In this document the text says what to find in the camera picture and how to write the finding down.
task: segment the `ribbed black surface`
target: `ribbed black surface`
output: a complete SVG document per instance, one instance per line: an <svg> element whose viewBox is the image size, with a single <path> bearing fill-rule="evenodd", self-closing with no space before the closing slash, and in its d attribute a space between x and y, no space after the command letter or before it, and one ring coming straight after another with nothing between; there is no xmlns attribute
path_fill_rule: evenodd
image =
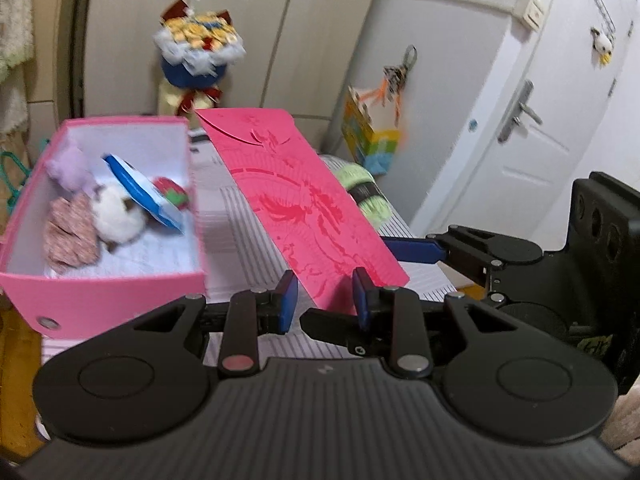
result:
<svg viewBox="0 0 640 480"><path fill-rule="evenodd" d="M29 480L619 480L628 467L594 438L526 449L451 416L431 387L377 360L272 359L228 380L197 418L150 443L87 449L55 441Z"/></svg>

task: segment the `blue and white packet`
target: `blue and white packet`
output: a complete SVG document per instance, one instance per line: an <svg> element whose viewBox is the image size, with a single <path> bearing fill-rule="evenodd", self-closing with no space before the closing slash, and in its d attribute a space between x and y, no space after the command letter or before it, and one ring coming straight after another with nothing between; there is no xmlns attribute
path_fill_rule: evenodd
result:
<svg viewBox="0 0 640 480"><path fill-rule="evenodd" d="M116 155L102 157L113 175L140 207L149 211L162 225L184 233L182 212L158 191L151 181Z"/></svg>

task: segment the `door handle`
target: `door handle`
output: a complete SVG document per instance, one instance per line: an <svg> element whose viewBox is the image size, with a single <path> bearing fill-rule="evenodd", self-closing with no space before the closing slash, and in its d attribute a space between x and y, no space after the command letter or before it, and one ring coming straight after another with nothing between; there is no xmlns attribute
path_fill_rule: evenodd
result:
<svg viewBox="0 0 640 480"><path fill-rule="evenodd" d="M502 130L498 135L498 142L503 143L509 140L513 129L516 126L522 125L522 120L520 119L521 113L527 114L536 121L538 126L542 126L542 118L527 105L527 101L529 101L532 92L533 83L527 79L520 89L519 94L511 101L511 105L504 118Z"/></svg>
<svg viewBox="0 0 640 480"><path fill-rule="evenodd" d="M521 112L526 113L529 117L531 117L534 121L536 121L536 124L538 126L542 126L542 119L537 113L535 113L531 108L529 108L524 103L518 103L518 106L520 107Z"/></svg>

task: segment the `light switch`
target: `light switch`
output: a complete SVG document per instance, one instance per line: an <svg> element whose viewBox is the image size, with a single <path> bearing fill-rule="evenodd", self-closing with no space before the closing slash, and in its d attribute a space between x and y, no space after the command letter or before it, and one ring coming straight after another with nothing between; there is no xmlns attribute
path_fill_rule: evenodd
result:
<svg viewBox="0 0 640 480"><path fill-rule="evenodd" d="M539 0L517 0L512 14L534 32L545 22L545 9Z"/></svg>

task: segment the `black yarn label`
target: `black yarn label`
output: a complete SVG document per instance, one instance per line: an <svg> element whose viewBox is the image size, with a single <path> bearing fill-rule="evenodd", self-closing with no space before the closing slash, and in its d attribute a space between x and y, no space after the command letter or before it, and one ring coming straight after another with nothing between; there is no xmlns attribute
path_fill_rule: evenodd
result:
<svg viewBox="0 0 640 480"><path fill-rule="evenodd" d="M356 184L351 189L348 189L347 192L358 205L372 196L383 196L375 182L362 182L360 184Z"/></svg>

